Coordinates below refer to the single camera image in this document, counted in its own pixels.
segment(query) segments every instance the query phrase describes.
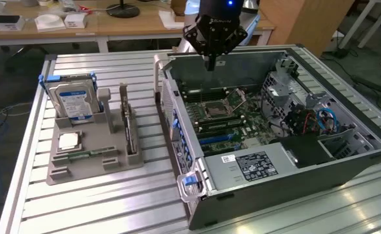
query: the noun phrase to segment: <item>aluminum extrusion table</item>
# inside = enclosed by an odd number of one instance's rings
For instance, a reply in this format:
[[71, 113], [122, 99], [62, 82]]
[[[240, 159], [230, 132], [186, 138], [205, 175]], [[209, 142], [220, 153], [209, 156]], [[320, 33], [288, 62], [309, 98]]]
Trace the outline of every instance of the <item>aluminum extrusion table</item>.
[[[329, 72], [329, 68], [308, 50], [297, 48], [296, 51], [381, 126], [381, 112], [377, 108]], [[322, 234], [375, 231], [381, 234], [381, 163], [368, 168], [341, 187], [207, 229], [187, 230], [153, 98], [153, 56], [167, 52], [171, 51], [59, 55], [46, 60], [44, 76], [94, 71], [98, 86], [111, 90], [111, 108], [119, 107], [117, 85], [121, 81], [129, 84], [129, 99], [137, 110], [146, 163], [139, 169], [48, 186], [46, 176], [55, 110], [39, 87], [0, 219], [0, 234]], [[312, 91], [321, 89], [308, 73], [300, 72], [300, 79]]]

